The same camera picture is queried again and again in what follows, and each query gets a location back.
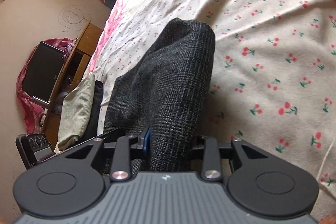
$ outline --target bed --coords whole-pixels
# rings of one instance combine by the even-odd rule
[[[216,35],[198,134],[243,138],[313,174],[319,219],[336,213],[336,0],[117,0],[84,78],[104,84],[98,134],[117,77],[173,18]]]

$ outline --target gray ribbed panel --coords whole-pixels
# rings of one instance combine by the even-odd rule
[[[227,197],[219,184],[199,180],[195,173],[138,173],[113,184],[94,208],[63,220],[21,216],[16,224],[316,224],[310,216],[265,220],[249,215]]]

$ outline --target scribble on wall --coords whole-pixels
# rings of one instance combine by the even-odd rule
[[[80,31],[91,19],[90,12],[85,6],[72,5],[64,8],[59,16],[58,22],[70,30]]]

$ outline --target white cable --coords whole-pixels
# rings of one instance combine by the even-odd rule
[[[321,164],[320,170],[319,170],[319,172],[318,172],[318,174],[317,174],[316,180],[319,180],[319,178],[320,178],[320,176],[321,176],[322,169],[323,169],[323,166],[324,166],[324,162],[326,161],[327,156],[328,156],[328,154],[329,154],[331,148],[333,147],[333,145],[334,145],[334,143],[335,143],[335,140],[336,140],[336,136],[334,137],[333,141],[331,142],[331,145],[329,146],[329,148],[328,148],[328,150],[327,150],[327,152],[326,152],[326,154],[325,154],[325,156],[324,156],[324,158],[323,158],[323,160],[322,160],[322,164]]]

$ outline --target triangular cutout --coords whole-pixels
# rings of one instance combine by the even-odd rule
[[[247,145],[242,145],[242,148],[246,154],[246,156],[251,159],[251,160],[255,160],[255,159],[267,159],[267,157],[263,154],[261,154],[258,151],[255,151],[253,148],[247,146]]]
[[[87,157],[87,155],[90,153],[91,149],[92,149],[93,145],[87,145],[73,153],[71,153],[70,155],[66,156],[67,159],[78,159],[78,160],[83,160]]]

